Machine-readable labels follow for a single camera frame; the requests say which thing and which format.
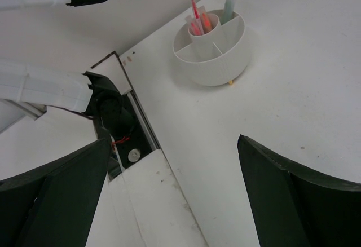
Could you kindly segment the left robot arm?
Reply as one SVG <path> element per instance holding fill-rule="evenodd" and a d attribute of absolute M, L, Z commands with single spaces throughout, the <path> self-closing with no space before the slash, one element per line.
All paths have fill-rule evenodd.
<path fill-rule="evenodd" d="M 1 9 L 53 6 L 78 7 L 107 0 L 1 0 Z M 122 95 L 106 76 L 93 72 L 52 71 L 12 60 L 1 60 L 1 98 L 16 103 L 40 104 L 65 109 L 82 117 L 99 119 L 117 138 L 126 139 L 134 121 L 124 110 Z"/>

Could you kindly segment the green highlighter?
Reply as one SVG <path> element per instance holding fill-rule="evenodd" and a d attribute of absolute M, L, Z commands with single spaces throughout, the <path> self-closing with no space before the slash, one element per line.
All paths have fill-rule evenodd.
<path fill-rule="evenodd" d="M 220 18 L 221 25 L 227 23 L 232 19 L 236 0 L 226 0 L 224 3 L 223 14 Z"/>

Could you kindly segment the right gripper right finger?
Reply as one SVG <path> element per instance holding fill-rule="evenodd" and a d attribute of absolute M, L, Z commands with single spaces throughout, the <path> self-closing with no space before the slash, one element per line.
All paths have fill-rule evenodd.
<path fill-rule="evenodd" d="M 260 246 L 360 246 L 360 184 L 240 136 L 240 167 Z"/>

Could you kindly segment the purple marker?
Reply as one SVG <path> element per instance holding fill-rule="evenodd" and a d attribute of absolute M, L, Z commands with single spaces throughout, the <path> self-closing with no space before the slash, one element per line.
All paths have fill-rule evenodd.
<path fill-rule="evenodd" d="M 188 15 L 186 18 L 185 18 L 185 21 L 186 21 L 186 23 L 187 23 L 187 25 L 188 25 L 188 28 L 189 28 L 189 31 L 190 31 L 190 33 L 193 35 L 193 36 L 195 36 L 194 35 L 194 31 L 193 31 L 193 28 L 192 28 L 192 22 L 193 22 L 193 19 L 194 19 L 194 16 L 192 15 Z M 197 24 L 198 24 L 198 27 L 199 27 L 199 29 L 200 29 L 200 36 L 202 36 L 202 35 L 204 35 L 204 30 L 203 30 L 203 27 L 202 27 L 202 22 L 201 22 L 201 19 L 200 19 L 200 15 L 199 15 L 199 17 L 198 17 L 198 19 L 197 19 Z"/>

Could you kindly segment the red pen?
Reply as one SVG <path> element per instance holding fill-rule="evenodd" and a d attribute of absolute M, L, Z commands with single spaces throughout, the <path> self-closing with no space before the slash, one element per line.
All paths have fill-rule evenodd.
<path fill-rule="evenodd" d="M 194 19 L 193 19 L 193 22 L 192 22 L 192 28 L 193 28 L 193 31 L 194 31 L 194 35 L 199 36 L 200 35 L 200 29 L 199 29 L 198 24 L 197 24 L 197 19 L 199 17 L 199 14 L 198 14 L 198 11 L 196 9 L 195 0 L 191 0 L 191 7 L 192 7 L 192 10 L 193 10 L 193 16 L 194 16 Z"/>

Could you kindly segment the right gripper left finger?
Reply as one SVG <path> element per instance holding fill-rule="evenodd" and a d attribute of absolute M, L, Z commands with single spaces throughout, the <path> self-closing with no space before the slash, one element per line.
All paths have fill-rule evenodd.
<path fill-rule="evenodd" d="M 107 175 L 110 143 L 1 181 L 1 246 L 85 246 Z"/>

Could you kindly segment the brown orange marker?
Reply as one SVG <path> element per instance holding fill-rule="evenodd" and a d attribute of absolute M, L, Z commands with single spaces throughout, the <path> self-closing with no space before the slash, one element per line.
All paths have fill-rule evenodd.
<path fill-rule="evenodd" d="M 209 32 L 211 32 L 213 30 L 213 26 L 212 26 L 212 23 L 209 19 L 209 16 L 206 12 L 203 12 L 200 14 L 200 19 L 201 19 L 201 22 L 202 22 L 202 27 L 203 27 L 203 30 L 204 30 L 204 34 L 207 34 Z"/>

